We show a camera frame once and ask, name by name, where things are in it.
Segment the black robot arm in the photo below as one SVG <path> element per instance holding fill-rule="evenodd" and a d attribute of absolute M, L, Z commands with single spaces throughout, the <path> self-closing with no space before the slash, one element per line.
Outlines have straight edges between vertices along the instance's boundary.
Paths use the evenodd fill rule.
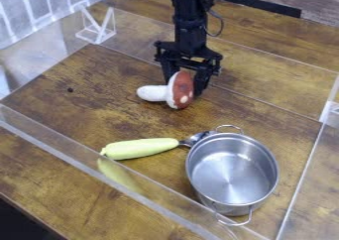
<path fill-rule="evenodd" d="M 222 55 L 206 47 L 208 15 L 214 0 L 170 0 L 174 41 L 154 43 L 154 60 L 160 62 L 165 81 L 181 67 L 196 71 L 193 94 L 198 96 L 212 75 L 220 73 Z"/>

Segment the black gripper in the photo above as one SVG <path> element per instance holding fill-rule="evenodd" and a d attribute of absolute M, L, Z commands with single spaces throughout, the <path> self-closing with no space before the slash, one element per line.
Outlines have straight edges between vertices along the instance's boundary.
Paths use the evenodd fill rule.
<path fill-rule="evenodd" d="M 205 46 L 197 48 L 192 54 L 184 53 L 178 44 L 173 42 L 156 41 L 153 46 L 154 60 L 161 64 L 164 80 L 169 81 L 181 67 L 194 70 L 193 93 L 194 96 L 200 96 L 208 86 L 210 75 L 220 73 L 222 56 Z"/>

